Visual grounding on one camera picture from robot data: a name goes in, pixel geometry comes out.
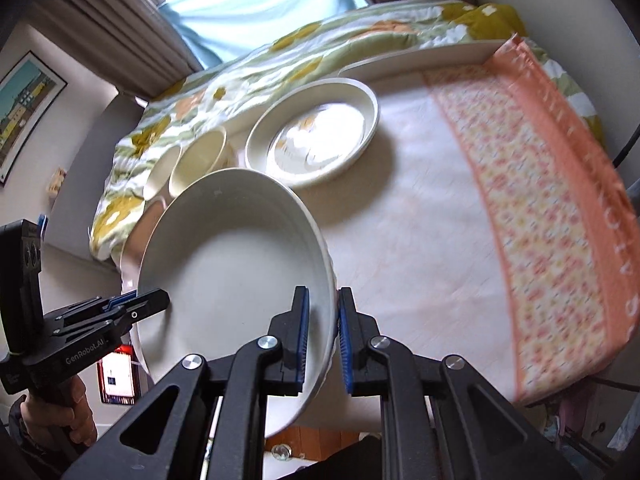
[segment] picture frame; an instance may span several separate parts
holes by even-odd
[[[66,81],[31,50],[0,80],[0,187]]]

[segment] bedspread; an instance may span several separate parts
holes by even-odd
[[[142,189],[171,146],[265,107],[291,89],[372,56],[419,46],[508,39],[526,30],[510,6],[458,0],[405,0],[353,10],[305,27],[247,56],[177,82],[148,104],[140,124],[116,146],[90,230],[92,254],[117,262],[143,211]],[[602,142],[597,115],[578,85],[530,42],[546,74]]]

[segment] metal screw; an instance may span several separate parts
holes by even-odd
[[[287,444],[276,444],[271,448],[271,454],[276,460],[288,460],[291,458],[291,448]]]
[[[269,348],[274,348],[278,344],[278,338],[273,335],[263,335],[260,339],[258,339],[258,346],[265,350]]]
[[[195,370],[202,364],[202,357],[196,354],[189,354],[182,360],[182,366],[187,370]]]
[[[391,344],[391,341],[389,340],[389,338],[383,335],[377,335],[371,338],[371,346],[373,346],[373,348],[376,348],[378,350],[382,350],[388,347],[390,344]]]
[[[450,355],[444,359],[444,364],[452,370],[460,370],[465,366],[465,360],[459,355]]]

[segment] hand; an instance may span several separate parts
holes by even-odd
[[[47,429],[49,426],[70,426],[72,431],[69,438],[76,444],[82,442],[85,446],[91,446],[97,440],[94,413],[86,400],[86,387],[78,376],[71,379],[71,397],[75,405],[64,408],[27,393],[26,400],[20,405],[20,412],[27,432],[36,444],[48,449],[59,449]]]

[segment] black handle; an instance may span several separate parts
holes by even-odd
[[[75,406],[73,397],[71,396],[71,379],[67,379],[60,384],[52,384],[51,386],[43,386],[42,388],[34,388],[29,391],[36,397],[41,398],[49,404],[72,408]],[[71,428],[60,428],[59,426],[49,426],[49,433],[53,437],[53,441],[60,448],[60,451],[73,462],[82,453],[86,451],[86,446],[82,443],[76,444],[69,438]]]

